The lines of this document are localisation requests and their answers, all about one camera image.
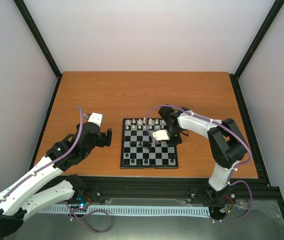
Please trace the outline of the black bishop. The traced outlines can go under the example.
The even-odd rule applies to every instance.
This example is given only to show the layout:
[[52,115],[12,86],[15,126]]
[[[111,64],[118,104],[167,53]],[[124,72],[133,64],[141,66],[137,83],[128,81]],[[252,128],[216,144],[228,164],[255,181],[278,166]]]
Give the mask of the black bishop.
[[174,153],[169,153],[169,154],[168,154],[168,157],[169,157],[170,159],[174,159],[174,158],[175,158],[175,154],[174,154]]

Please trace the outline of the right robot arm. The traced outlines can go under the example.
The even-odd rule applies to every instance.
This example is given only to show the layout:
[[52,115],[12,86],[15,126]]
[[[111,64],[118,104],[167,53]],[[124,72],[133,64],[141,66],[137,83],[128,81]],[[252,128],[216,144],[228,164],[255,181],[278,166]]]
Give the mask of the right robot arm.
[[212,119],[185,107],[175,110],[168,104],[161,106],[158,114],[167,127],[152,134],[155,141],[177,146],[182,143],[181,134],[187,136],[189,131],[208,140],[215,161],[208,183],[216,192],[229,185],[232,173],[245,155],[252,155],[240,129],[231,118]]

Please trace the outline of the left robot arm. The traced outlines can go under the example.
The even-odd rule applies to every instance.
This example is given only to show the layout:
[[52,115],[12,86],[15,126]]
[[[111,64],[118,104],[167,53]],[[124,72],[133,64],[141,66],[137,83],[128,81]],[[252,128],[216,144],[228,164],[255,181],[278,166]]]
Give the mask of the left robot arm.
[[0,236],[7,237],[43,209],[62,201],[76,201],[84,209],[90,202],[86,184],[76,174],[57,185],[43,186],[86,159],[95,147],[109,147],[112,129],[102,132],[94,122],[78,124],[75,134],[56,142],[41,160],[16,183],[0,192]]

